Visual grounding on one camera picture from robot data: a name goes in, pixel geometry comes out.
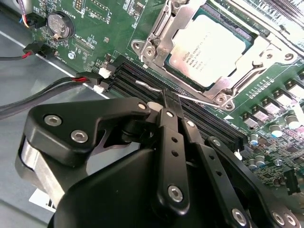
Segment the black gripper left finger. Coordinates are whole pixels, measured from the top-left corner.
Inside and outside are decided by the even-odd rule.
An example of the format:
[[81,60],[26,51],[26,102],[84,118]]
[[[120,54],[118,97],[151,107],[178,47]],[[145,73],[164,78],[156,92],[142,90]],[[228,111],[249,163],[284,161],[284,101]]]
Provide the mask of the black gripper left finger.
[[136,97],[44,104],[26,118],[18,159],[22,177],[45,191],[57,207],[87,177],[93,154],[132,142],[157,156],[152,200],[174,215],[190,206],[180,98],[162,90],[156,103]]

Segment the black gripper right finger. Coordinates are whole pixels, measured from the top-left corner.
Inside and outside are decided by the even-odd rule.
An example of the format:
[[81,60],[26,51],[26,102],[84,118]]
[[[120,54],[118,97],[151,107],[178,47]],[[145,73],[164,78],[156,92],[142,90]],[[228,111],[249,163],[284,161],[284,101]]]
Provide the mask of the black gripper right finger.
[[184,118],[179,95],[173,107],[186,144],[197,156],[214,193],[221,228],[299,228],[296,216],[240,161],[220,139],[203,141],[196,125]]

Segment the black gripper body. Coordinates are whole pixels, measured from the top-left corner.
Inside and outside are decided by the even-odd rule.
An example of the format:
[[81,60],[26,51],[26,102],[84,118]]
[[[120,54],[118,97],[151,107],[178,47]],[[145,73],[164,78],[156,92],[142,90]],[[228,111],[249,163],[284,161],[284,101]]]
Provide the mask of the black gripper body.
[[227,228],[229,216],[217,197],[207,170],[217,161],[214,151],[202,144],[186,147],[194,159],[182,174],[188,178],[190,206],[186,214],[169,211],[157,192],[158,155],[138,150],[75,184],[63,196],[49,222],[51,228]]

